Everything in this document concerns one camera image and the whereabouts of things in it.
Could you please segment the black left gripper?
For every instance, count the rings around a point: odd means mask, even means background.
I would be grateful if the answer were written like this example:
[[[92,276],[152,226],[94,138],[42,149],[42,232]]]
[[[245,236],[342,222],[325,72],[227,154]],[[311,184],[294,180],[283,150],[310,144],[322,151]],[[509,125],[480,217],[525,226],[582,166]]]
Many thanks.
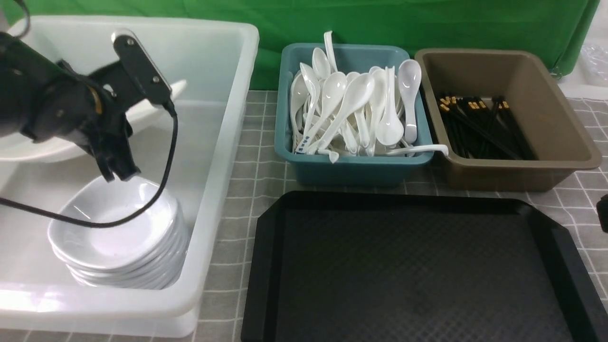
[[[34,143],[51,138],[73,143],[93,157],[108,182],[139,175],[129,143],[134,130],[126,112],[143,96],[122,63],[82,75],[60,60],[56,70],[58,75],[35,93],[29,138]]]

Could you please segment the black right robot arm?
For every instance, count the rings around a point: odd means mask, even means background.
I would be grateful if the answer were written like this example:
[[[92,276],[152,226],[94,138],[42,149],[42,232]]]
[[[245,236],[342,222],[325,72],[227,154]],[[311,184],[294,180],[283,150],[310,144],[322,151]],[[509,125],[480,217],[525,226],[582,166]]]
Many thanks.
[[[596,203],[596,210],[598,214],[599,223],[601,229],[606,234],[608,233],[608,195],[604,195]]]

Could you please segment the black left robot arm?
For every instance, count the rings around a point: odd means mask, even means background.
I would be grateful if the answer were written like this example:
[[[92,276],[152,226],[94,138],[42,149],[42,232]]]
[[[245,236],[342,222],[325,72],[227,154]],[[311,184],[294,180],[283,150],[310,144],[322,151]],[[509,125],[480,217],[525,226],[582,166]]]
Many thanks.
[[[19,133],[37,144],[57,138],[78,146],[106,181],[139,175],[126,111],[143,95],[120,61],[80,74],[6,32],[0,57],[1,136]]]

